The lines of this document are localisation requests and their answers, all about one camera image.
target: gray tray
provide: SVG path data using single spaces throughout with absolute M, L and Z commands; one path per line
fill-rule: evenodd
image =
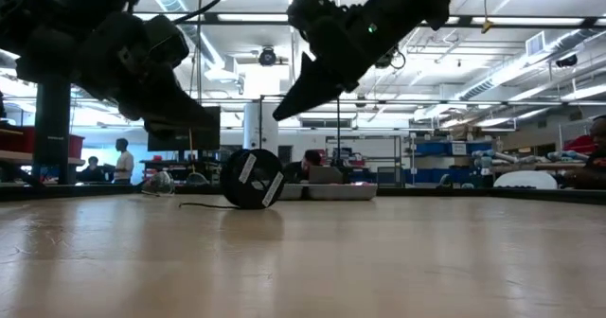
M 310 198 L 320 201 L 369 201 L 377 195 L 377 185 L 308 185 Z
M 303 195 L 303 185 L 284 185 L 280 194 L 280 201 L 296 201 L 301 200 Z

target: black tape roll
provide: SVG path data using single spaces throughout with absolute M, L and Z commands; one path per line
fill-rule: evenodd
M 268 150 L 236 153 L 225 171 L 229 177 L 222 177 L 222 185 L 223 179 L 228 182 L 223 187 L 225 198 L 241 209 L 265 209 L 274 204 L 285 183 L 279 159 Z

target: man in white shirt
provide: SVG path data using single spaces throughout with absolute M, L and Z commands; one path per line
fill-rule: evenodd
M 116 172 L 114 173 L 114 184 L 129 185 L 133 176 L 134 159 L 133 155 L 126 151 L 129 141 L 125 138 L 116 140 L 116 150 L 120 151 L 120 157 L 117 158 Z

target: white label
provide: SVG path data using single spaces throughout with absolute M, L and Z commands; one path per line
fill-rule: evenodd
M 465 156 L 467 154 L 467 144 L 453 143 L 453 156 Z
M 242 172 L 240 173 L 238 181 L 240 181 L 241 183 L 246 183 L 248 181 L 248 177 L 250 177 L 250 172 L 253 171 L 255 162 L 257 162 L 257 157 L 255 157 L 254 154 L 250 153 L 248 155 L 248 158 L 246 159 L 246 163 L 244 163 L 244 168 L 242 168 Z
M 269 190 L 267 190 L 267 193 L 265 194 L 265 197 L 263 198 L 263 201 L 262 201 L 263 205 L 268 206 L 269 203 L 272 201 L 272 199 L 274 198 L 274 195 L 276 195 L 277 188 L 282 183 L 283 178 L 284 178 L 284 175 L 282 175 L 281 172 L 279 172 L 276 175 L 276 177 L 272 181 L 272 185 L 270 185 Z

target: laptop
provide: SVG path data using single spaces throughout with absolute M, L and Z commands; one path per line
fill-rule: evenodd
M 343 174 L 335 167 L 310 167 L 310 184 L 330 185 L 343 183 Z

